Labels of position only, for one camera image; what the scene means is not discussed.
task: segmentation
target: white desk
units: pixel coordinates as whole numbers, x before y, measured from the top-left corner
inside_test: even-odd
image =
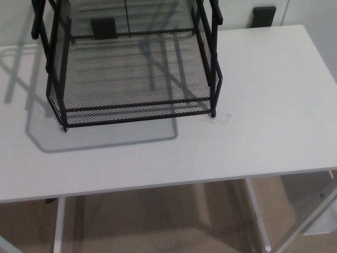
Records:
[[[0,47],[0,202],[328,170],[337,86],[303,26],[219,32],[202,115],[60,131],[36,45]],[[226,114],[230,114],[228,123]]]

